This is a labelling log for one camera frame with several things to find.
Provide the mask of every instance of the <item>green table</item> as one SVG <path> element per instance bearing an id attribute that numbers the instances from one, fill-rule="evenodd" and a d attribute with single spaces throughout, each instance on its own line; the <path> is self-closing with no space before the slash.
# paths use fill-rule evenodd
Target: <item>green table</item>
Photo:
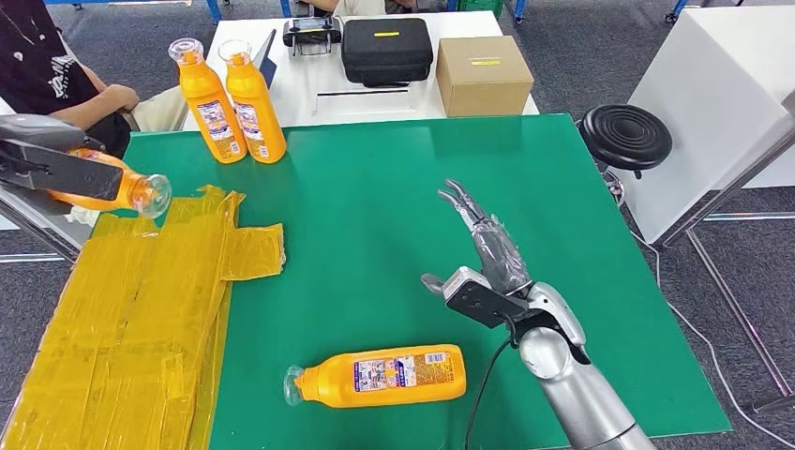
<path id="1" fill-rule="evenodd" d="M 198 133 L 139 135 L 126 161 L 164 173 L 175 195 L 205 184 L 247 194 L 240 226 L 283 222 L 278 277 L 232 290 L 213 449 L 458 449 L 486 361 L 506 336 L 446 308 L 420 283 L 479 268 L 471 238 L 436 196 L 445 177 L 499 215 L 535 279 L 576 312 L 586 349 L 653 436 L 729 423 L 567 115 L 446 119 L 286 130 L 288 155 L 216 164 Z M 337 353 L 455 343 L 467 394 L 447 402 L 291 407 L 291 364 Z M 474 448 L 567 445 L 515 352 L 498 360 Z"/>

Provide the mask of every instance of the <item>orange bottle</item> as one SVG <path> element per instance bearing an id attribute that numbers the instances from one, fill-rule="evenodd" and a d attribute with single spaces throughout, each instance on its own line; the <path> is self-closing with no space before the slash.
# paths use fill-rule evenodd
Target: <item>orange bottle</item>
<path id="1" fill-rule="evenodd" d="M 464 358 L 452 344 L 338 354 L 316 367 L 290 366 L 284 378 L 289 404 L 332 408 L 449 400 L 466 388 Z"/>
<path id="2" fill-rule="evenodd" d="M 251 64 L 251 48 L 243 40 L 228 40 L 218 48 L 226 61 L 226 90 L 234 101 L 237 119 L 254 159 L 273 163 L 284 156 L 287 144 L 278 125 L 263 74 Z"/>
<path id="3" fill-rule="evenodd" d="M 165 176 L 141 175 L 130 169 L 121 159 L 105 155 L 97 150 L 81 148 L 73 151 L 72 155 L 121 168 L 123 175 L 119 192 L 116 194 L 115 200 L 110 201 L 51 190 L 50 194 L 56 200 L 94 211 L 132 209 L 138 211 L 145 218 L 157 218 L 168 209 L 172 200 L 172 186 Z"/>
<path id="4" fill-rule="evenodd" d="M 182 95 L 213 156 L 225 164 L 245 158 L 243 131 L 218 75 L 204 62 L 202 43 L 189 37 L 177 39 L 169 46 L 169 55 L 179 66 Z"/>

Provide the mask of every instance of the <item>robotic hand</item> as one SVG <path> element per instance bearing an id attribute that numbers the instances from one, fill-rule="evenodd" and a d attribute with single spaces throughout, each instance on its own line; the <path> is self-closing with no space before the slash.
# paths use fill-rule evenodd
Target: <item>robotic hand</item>
<path id="1" fill-rule="evenodd" d="M 481 274 L 460 267 L 445 282 L 425 274 L 422 281 L 426 287 L 442 296 L 451 309 L 489 328 L 508 325 L 511 343 L 541 383 L 573 448 L 653 450 L 635 418 L 585 353 L 585 333 L 560 293 L 530 278 L 516 245 L 496 217 L 488 216 L 455 181 L 445 184 L 452 192 L 440 189 L 439 195 L 463 218 L 483 269 Z"/>

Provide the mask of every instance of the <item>gray carpet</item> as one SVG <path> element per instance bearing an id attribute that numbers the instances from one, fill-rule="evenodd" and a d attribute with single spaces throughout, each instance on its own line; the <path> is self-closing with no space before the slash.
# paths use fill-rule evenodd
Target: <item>gray carpet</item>
<path id="1" fill-rule="evenodd" d="M 500 24 L 504 33 L 517 39 L 531 64 L 536 78 L 533 97 L 539 109 L 579 117 L 593 105 L 629 98 L 668 33 L 669 26 L 662 18 L 672 3 L 532 0 L 522 25 L 514 25 L 507 10 Z M 221 10 L 226 19 L 280 16 L 276 0 L 232 0 L 232 5 L 221 6 Z M 51 7 L 51 13 L 86 65 L 108 83 L 132 86 L 142 98 L 176 84 L 176 69 L 166 53 L 169 43 L 191 36 L 209 48 L 215 30 L 202 0 L 191 7 L 86 5 L 84 10 L 75 11 L 62 6 Z M 795 189 L 747 190 L 724 210 L 795 210 Z M 795 384 L 795 361 L 790 357 L 795 346 L 793 229 L 795 222 L 791 221 L 705 223 L 699 225 L 697 233 L 782 371 Z M 598 231 L 593 238 L 599 238 Z M 0 254 L 25 251 L 46 250 L 22 232 L 0 232 Z M 651 252 L 643 251 L 652 264 Z M 686 238 L 663 253 L 661 275 L 667 299 L 715 344 L 738 401 L 747 406 L 775 396 L 770 376 Z M 0 422 L 8 416 L 67 276 L 68 268 L 61 263 L 0 265 Z M 655 441 L 659 448 L 786 448 L 747 425 L 733 410 L 706 346 L 683 324 L 682 328 L 735 430 L 721 435 L 659 439 Z M 795 441 L 793 410 L 755 418 Z"/>

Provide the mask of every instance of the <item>black case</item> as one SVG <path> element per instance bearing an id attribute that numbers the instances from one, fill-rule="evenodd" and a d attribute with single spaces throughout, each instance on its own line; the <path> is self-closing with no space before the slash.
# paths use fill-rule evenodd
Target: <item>black case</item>
<path id="1" fill-rule="evenodd" d="M 422 19 L 360 19 L 342 29 L 342 66 L 352 83 L 378 86 L 424 80 L 433 62 Z"/>

